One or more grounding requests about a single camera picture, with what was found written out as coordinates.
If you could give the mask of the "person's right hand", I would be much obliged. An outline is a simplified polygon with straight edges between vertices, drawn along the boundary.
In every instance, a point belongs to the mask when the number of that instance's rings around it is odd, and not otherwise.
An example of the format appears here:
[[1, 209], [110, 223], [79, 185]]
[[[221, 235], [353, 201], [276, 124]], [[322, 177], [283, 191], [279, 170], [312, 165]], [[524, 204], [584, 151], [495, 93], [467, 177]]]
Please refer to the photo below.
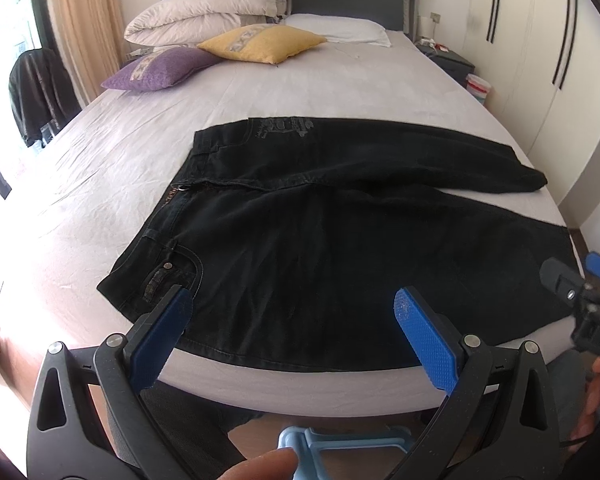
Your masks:
[[578, 440], [592, 434], [596, 424], [596, 411], [600, 407], [600, 356], [592, 364], [593, 378], [585, 389], [585, 400], [582, 412], [577, 420], [571, 440]]

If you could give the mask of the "person's left hand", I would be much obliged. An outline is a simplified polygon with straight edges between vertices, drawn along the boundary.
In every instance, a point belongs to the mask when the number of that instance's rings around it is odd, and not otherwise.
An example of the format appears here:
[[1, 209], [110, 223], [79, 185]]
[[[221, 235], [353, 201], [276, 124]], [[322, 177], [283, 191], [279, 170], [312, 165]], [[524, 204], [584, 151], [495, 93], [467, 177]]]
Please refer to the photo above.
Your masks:
[[220, 480], [289, 480], [294, 478], [298, 463], [292, 448], [276, 448], [230, 467]]

